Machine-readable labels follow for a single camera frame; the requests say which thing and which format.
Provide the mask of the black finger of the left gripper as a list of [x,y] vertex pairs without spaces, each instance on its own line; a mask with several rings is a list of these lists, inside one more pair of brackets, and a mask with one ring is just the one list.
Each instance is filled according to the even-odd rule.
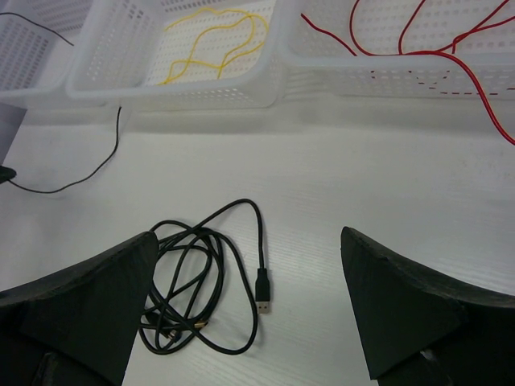
[[0,183],[6,183],[15,178],[16,175],[15,170],[6,166],[0,166]]

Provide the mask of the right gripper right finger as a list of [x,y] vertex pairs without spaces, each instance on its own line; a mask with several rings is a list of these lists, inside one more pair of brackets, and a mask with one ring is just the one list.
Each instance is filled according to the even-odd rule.
[[440,273],[350,227],[340,253],[371,380],[514,383],[512,295]]

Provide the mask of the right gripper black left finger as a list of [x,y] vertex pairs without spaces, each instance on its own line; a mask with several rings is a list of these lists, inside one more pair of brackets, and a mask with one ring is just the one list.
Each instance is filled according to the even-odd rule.
[[3,385],[120,385],[155,271],[140,233],[1,293]]

